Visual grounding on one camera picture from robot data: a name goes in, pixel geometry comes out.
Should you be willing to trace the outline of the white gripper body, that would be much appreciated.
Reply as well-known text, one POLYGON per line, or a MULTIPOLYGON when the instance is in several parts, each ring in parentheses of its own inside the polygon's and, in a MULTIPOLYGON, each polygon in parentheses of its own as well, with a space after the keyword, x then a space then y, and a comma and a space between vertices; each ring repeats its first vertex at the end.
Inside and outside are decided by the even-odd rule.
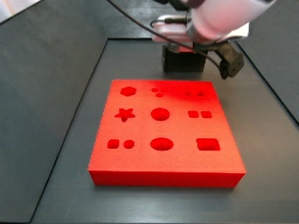
POLYGON ((224 42, 229 39, 243 39, 248 36, 248 24, 244 24, 240 28, 231 31, 224 37, 216 37, 215 39, 207 39, 204 37, 195 37, 187 33, 187 19, 184 16, 163 15, 152 23, 155 35, 152 41, 165 42, 165 39, 159 37, 164 36, 168 39, 177 41, 179 43, 197 44, 215 44, 224 42))

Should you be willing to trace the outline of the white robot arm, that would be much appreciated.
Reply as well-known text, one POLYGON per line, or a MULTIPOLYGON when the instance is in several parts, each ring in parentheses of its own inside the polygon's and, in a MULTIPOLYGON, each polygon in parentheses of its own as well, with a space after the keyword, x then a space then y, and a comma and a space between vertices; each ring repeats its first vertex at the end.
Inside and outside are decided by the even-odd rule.
POLYGON ((179 42, 201 45, 241 39, 248 24, 275 4, 276 0, 169 0, 175 8, 185 7, 187 17, 163 15, 153 23, 153 31, 179 42))

